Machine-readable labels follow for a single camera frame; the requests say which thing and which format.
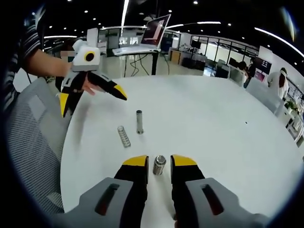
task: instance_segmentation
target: black ceiling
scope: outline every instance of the black ceiling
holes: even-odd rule
[[[254,30],[258,27],[274,33],[304,53],[304,17],[300,1],[293,0],[130,0],[125,25],[144,25],[147,16],[166,15],[172,10],[170,25],[220,21],[220,25],[186,25],[173,28],[191,34],[214,35],[239,40],[259,47],[267,47],[298,69],[304,75],[304,58],[281,41]],[[45,25],[44,36],[81,36],[89,28],[120,26],[124,0],[56,0],[46,4],[46,13],[39,22],[39,31]],[[284,6],[294,18],[299,32],[294,41],[285,25],[280,8]]]

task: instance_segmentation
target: laptop screen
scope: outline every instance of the laptop screen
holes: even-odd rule
[[[158,46],[167,27],[171,14],[163,16],[147,23],[147,28],[142,36],[142,44]]]

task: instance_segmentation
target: potted plant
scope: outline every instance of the potted plant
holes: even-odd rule
[[[288,112],[291,113],[293,110],[298,111],[298,107],[293,101],[287,101],[285,107],[288,109]]]

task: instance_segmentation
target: white shirt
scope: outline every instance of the white shirt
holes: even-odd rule
[[[280,75],[280,72],[273,72],[267,77],[267,81],[270,84],[269,89],[282,99],[283,97],[286,98],[289,86],[286,78],[283,87],[279,87]]]

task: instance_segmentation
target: office chair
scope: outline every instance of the office chair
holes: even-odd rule
[[[221,67],[217,68],[215,77],[229,78],[229,71],[230,69],[227,65],[222,65]]]
[[[70,114],[61,117],[59,100],[38,78],[18,96],[7,122],[14,168],[27,192],[49,215],[64,212],[60,163],[69,121]]]
[[[238,86],[243,87],[244,82],[246,81],[246,76],[242,71],[234,66],[230,67],[229,78],[231,81],[235,82]]]
[[[217,67],[222,67],[222,66],[225,65],[225,64],[226,64],[226,62],[225,62],[224,60],[219,59],[219,60],[218,60]]]
[[[246,91],[265,105],[275,116],[279,116],[283,111],[284,101],[258,79],[252,78]]]

